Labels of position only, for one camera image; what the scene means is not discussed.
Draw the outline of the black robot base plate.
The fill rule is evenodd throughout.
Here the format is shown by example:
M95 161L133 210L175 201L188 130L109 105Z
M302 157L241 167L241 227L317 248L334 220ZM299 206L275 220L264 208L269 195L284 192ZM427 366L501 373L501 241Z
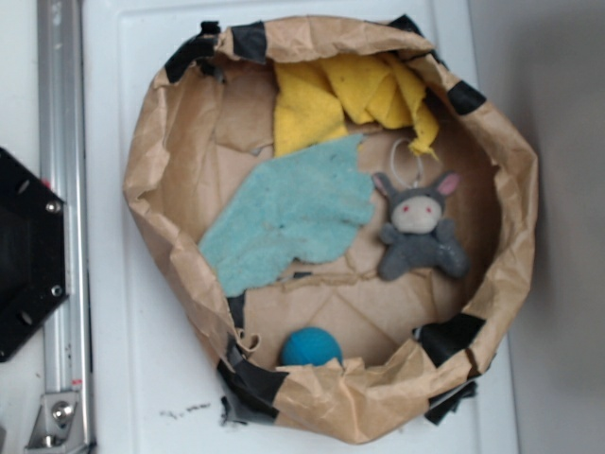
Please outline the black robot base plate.
M1 361L67 298L64 202L1 150Z

